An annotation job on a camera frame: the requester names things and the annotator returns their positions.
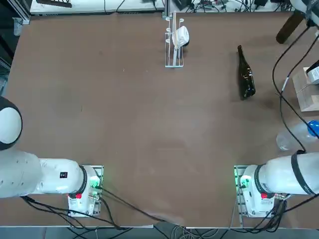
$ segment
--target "blue bottle cap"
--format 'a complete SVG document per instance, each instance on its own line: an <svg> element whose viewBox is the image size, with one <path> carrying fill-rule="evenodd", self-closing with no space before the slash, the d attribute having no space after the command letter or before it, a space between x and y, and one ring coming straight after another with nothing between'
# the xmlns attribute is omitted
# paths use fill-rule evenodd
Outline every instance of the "blue bottle cap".
<svg viewBox="0 0 319 239"><path fill-rule="evenodd" d="M309 123L308 123L310 126L311 126L311 128L317 133L317 134L319 134L319 121L317 121L317 120L312 120L312 121L310 121ZM315 134L314 134L314 132L308 127L308 132L312 135L312 136L316 136Z"/></svg>

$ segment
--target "white cup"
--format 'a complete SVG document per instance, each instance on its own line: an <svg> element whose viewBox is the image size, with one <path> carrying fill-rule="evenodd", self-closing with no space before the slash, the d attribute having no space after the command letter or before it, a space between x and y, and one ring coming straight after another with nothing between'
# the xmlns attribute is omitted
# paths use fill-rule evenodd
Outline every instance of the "white cup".
<svg viewBox="0 0 319 239"><path fill-rule="evenodd" d="M173 44L176 47L181 47L185 45L187 42L189 42L189 34L188 30L185 26L181 26L179 29L176 31L176 36L177 36L177 45L175 44L175 35L174 32L172 33L172 40Z"/></svg>

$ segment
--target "brown table surface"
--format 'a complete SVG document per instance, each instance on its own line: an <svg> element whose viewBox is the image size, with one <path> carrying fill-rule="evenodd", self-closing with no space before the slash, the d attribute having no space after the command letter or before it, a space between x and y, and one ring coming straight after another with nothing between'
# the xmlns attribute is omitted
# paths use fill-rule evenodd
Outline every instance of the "brown table surface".
<svg viewBox="0 0 319 239"><path fill-rule="evenodd" d="M276 147L284 127L271 80L287 47L275 36L289 13L182 16L190 34L182 69L164 67L167 22L159 14L33 19L20 37L6 96L24 120L19 149L103 164L104 186L140 209L183 226L226 228L236 195L233 166L293 153ZM282 60L278 84L313 39L308 32ZM257 89L246 101L236 83L238 45ZM317 60L317 50L303 66ZM287 95L299 108L292 82ZM298 121L284 113L289 123ZM64 195L34 198L67 207ZM304 198L289 199L289 207ZM154 223L108 202L120 225ZM0 211L1 225L66 225L20 198L1 199ZM312 201L287 213L281 226L319 228L318 212ZM101 217L108 218L105 209ZM256 223L245 219L244 226ZM233 226L240 227L237 213Z"/></svg>

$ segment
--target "wine bottle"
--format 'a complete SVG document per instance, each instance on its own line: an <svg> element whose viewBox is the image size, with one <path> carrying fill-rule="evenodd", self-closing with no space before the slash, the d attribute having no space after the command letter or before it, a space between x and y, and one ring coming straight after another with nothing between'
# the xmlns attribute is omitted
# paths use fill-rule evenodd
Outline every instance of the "wine bottle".
<svg viewBox="0 0 319 239"><path fill-rule="evenodd" d="M241 99L246 99L256 93L253 73L248 65L241 46L238 46L239 54L239 69L238 69L238 83L239 93Z"/></svg>

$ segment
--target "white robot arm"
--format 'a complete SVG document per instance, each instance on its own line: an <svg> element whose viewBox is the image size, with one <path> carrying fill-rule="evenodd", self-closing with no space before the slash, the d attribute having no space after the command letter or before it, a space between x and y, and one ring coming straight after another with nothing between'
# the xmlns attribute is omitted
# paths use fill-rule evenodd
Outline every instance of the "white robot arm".
<svg viewBox="0 0 319 239"><path fill-rule="evenodd" d="M18 108L0 97L0 198L29 194L68 194L69 209L91 216L100 212L102 166L81 166L68 159L38 158L18 151L22 132Z"/></svg>
<svg viewBox="0 0 319 239"><path fill-rule="evenodd" d="M275 193L319 193L319 153L279 157L250 165L239 180L249 217L265 217L274 206Z"/></svg>

